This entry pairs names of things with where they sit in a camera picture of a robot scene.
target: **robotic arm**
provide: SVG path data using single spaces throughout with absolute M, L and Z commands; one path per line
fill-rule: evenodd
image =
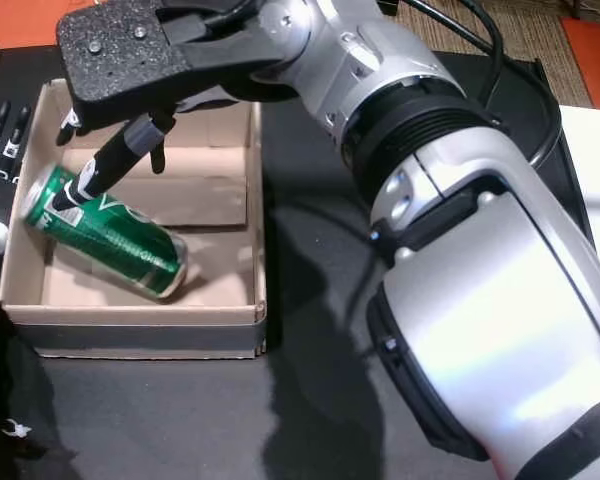
M 61 20 L 62 141 L 134 120 L 54 206 L 149 152 L 159 171 L 176 111 L 295 92 L 393 257 L 369 327 L 430 443 L 503 480 L 600 479 L 600 264 L 518 147 L 373 0 L 211 3 L 109 0 Z

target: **green can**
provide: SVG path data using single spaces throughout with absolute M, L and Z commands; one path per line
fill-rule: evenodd
M 51 205 L 54 195 L 73 178 L 60 166 L 45 170 L 24 202 L 24 220 L 144 292 L 158 298 L 171 295 L 187 270 L 187 246 L 182 239 L 109 194 L 56 211 Z

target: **black table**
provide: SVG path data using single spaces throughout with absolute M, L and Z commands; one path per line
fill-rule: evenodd
M 477 90 L 483 58 L 443 61 Z M 507 75 L 494 108 L 531 148 L 543 118 L 533 92 Z M 383 267 L 330 142 L 297 100 L 265 106 L 263 122 L 272 351 L 254 361 L 41 360 L 14 340 L 12 413 L 51 447 L 20 462 L 22 479 L 495 478 L 489 464 L 428 445 L 370 352 L 365 309 Z M 578 217 L 560 153 L 543 174 Z

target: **open cardboard box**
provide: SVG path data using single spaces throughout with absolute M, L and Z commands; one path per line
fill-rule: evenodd
M 45 167 L 77 172 L 118 126 L 57 147 L 70 106 L 64 81 L 45 85 L 13 205 L 0 300 L 45 356 L 251 358 L 264 344 L 266 287 L 257 104 L 182 115 L 167 166 L 143 159 L 113 195 L 169 226 L 189 247 L 184 284 L 165 303 L 25 225 L 19 212 Z

